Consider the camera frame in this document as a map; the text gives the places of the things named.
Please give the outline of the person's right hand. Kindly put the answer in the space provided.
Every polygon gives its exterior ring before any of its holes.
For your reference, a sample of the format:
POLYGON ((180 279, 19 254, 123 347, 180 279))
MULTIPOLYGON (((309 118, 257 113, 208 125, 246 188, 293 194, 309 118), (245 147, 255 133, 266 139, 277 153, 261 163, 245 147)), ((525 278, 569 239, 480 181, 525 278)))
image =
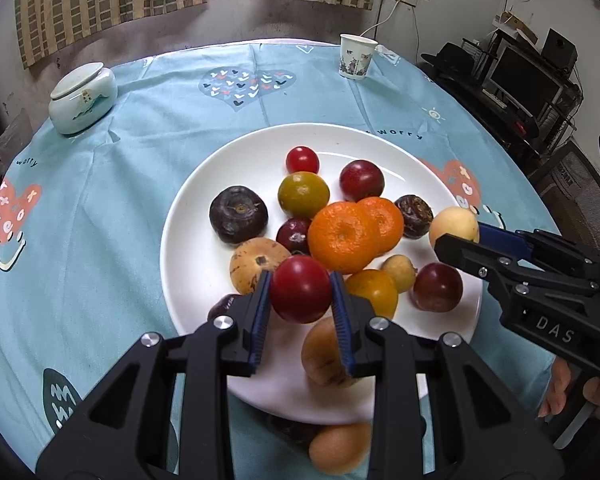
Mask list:
MULTIPOLYGON (((558 415, 567 403, 567 388, 572 383, 572 371, 569 364, 561 359, 554 359, 550 369, 550 384, 542 401, 538 416, 558 415)), ((595 417, 600 419, 600 378, 589 379, 583 387, 583 396, 596 406, 595 417)))

